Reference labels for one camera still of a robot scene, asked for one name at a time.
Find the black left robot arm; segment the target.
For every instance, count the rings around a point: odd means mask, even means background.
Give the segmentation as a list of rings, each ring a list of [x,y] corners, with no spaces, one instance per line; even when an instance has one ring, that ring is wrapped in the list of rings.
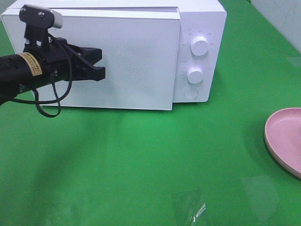
[[[24,52],[0,59],[0,103],[17,101],[17,95],[59,81],[100,81],[105,67],[95,66],[102,59],[99,48],[78,47],[66,39],[51,38],[50,49],[26,45]]]

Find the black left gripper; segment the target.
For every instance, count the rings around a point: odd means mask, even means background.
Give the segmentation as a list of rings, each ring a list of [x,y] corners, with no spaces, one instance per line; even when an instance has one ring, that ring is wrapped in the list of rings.
[[[68,81],[70,70],[77,69],[78,81],[100,81],[105,79],[105,67],[95,66],[102,59],[99,48],[78,47],[67,43],[66,39],[52,37],[38,45],[27,42],[22,59],[29,68],[29,75],[36,81]]]

